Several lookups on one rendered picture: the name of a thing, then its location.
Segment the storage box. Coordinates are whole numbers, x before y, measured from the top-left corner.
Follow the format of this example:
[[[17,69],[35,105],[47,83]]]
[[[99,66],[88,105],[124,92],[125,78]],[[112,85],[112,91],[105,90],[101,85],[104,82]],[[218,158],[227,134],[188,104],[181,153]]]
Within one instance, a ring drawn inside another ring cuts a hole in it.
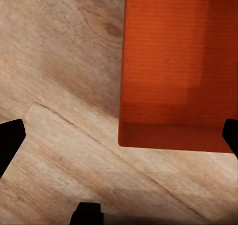
[[[118,146],[234,153],[238,0],[125,0]]]

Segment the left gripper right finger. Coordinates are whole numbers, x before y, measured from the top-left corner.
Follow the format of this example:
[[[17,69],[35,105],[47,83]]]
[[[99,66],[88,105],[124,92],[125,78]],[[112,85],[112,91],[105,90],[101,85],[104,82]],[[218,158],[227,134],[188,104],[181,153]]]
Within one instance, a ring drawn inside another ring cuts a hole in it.
[[[238,121],[226,119],[222,136],[238,158]]]

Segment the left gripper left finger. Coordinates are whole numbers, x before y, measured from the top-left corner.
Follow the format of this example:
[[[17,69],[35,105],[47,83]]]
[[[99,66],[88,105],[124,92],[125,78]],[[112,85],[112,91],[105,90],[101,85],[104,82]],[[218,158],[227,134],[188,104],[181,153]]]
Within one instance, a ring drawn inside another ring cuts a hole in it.
[[[0,178],[26,137],[21,119],[0,124]]]

